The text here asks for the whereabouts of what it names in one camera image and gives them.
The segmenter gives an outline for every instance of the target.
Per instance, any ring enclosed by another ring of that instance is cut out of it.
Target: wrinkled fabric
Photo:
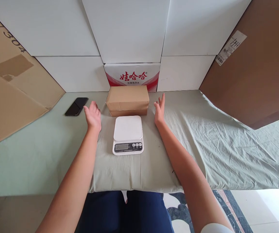
[[[112,153],[116,117],[107,92],[66,93],[43,117],[0,142],[0,196],[54,194],[87,130],[84,112],[64,116],[77,97],[95,100],[102,113],[90,192],[141,190],[181,192],[162,139],[148,114],[141,116],[145,149],[140,155]],[[250,129],[215,108],[199,90],[166,93],[165,121],[193,156],[212,189],[279,188],[279,121]]]

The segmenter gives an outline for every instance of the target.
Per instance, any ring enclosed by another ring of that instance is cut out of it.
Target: scale display screen
[[[128,144],[116,145],[116,150],[127,150]]]

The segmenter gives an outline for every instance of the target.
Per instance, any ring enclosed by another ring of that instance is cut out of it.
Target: barcode
[[[220,63],[224,63],[224,60],[220,56],[217,56],[216,59],[219,60]]]

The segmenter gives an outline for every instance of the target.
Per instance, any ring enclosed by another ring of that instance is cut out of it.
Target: hand
[[[101,130],[100,110],[95,101],[92,101],[90,107],[83,106],[85,117],[87,119],[87,129],[96,130],[98,133]]]
[[[154,106],[156,107],[156,114],[155,114],[156,126],[158,126],[160,123],[165,123],[164,104],[165,104],[165,94],[163,93],[162,98],[159,97],[159,101],[154,102]]]

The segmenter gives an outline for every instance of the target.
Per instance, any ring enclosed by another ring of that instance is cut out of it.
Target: label sticker
[[[239,45],[247,38],[240,31],[236,31],[235,34],[230,38],[230,40],[226,43],[223,49],[216,56],[215,61],[221,66],[225,60],[239,47]]]

